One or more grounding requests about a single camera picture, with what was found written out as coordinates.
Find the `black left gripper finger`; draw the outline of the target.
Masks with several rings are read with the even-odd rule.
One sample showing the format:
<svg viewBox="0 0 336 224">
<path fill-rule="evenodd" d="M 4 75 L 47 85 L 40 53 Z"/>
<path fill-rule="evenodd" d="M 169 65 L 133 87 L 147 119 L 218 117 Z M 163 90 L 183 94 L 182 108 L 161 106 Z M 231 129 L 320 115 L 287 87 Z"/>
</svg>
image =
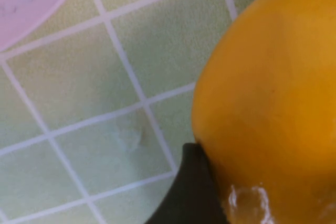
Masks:
<svg viewBox="0 0 336 224">
<path fill-rule="evenodd" d="M 146 223 L 226 223 L 207 156 L 199 144 L 183 145 L 176 178 Z"/>
</svg>

